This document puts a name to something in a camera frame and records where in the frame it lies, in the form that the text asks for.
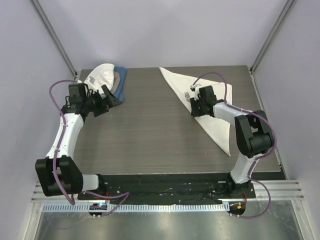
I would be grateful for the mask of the ornate silver fork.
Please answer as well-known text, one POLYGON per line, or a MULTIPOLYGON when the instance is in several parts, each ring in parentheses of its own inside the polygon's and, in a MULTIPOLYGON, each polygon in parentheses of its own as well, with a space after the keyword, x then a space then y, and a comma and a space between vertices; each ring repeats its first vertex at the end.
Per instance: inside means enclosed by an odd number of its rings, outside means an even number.
POLYGON ((186 91, 186 92, 184 93, 184 96, 185 96, 185 98, 186 98, 187 100, 193 98, 193 96, 192 96, 188 91, 186 91))

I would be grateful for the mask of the white cloth napkin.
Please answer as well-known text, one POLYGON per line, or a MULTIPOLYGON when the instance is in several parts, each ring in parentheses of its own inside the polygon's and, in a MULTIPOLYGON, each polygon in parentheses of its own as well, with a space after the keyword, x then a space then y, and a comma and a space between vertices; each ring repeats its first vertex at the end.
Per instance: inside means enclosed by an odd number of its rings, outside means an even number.
MULTIPOLYGON (((230 84, 225 87, 223 82, 212 81, 204 78, 197 80, 196 77, 174 73, 163 67, 160 67, 159 70, 167 84, 189 112, 192 108, 190 102, 186 99, 185 93, 188 92, 191 98, 194 96, 194 92, 190 89, 194 82, 200 84, 202 87, 212 86, 214 94, 218 100, 223 100, 225 93, 227 93, 226 100, 228 103, 232 103, 232 85, 230 84)), ((209 137, 225 152, 225 154, 230 156, 229 140, 231 124, 225 120, 213 118, 209 115, 196 117, 195 120, 209 135, 209 137)))

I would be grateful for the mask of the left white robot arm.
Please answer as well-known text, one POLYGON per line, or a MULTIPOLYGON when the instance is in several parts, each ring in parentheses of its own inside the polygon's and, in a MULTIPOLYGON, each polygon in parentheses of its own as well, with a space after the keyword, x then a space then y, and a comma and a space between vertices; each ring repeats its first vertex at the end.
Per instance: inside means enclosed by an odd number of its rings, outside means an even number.
POLYGON ((72 202, 75 194, 89 193, 100 200, 107 193, 100 174, 83 174, 74 162, 77 139, 89 114, 98 117, 122 102, 108 83, 93 85, 71 81, 68 95, 59 111, 59 128, 45 158, 38 159, 35 171, 45 196, 65 196, 72 202))

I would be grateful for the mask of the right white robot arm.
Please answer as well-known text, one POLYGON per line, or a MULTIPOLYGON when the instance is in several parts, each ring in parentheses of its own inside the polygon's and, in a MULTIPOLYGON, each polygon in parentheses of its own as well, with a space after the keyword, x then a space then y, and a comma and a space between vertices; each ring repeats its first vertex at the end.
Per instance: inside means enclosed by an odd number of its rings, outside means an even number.
POLYGON ((276 145, 273 129, 262 110, 249 111, 217 99, 213 87, 192 86, 194 97, 184 93, 191 106, 193 117, 210 116, 226 121, 235 127, 239 155, 234 168, 227 176, 226 193, 241 198, 250 188, 251 175, 259 159, 276 145))

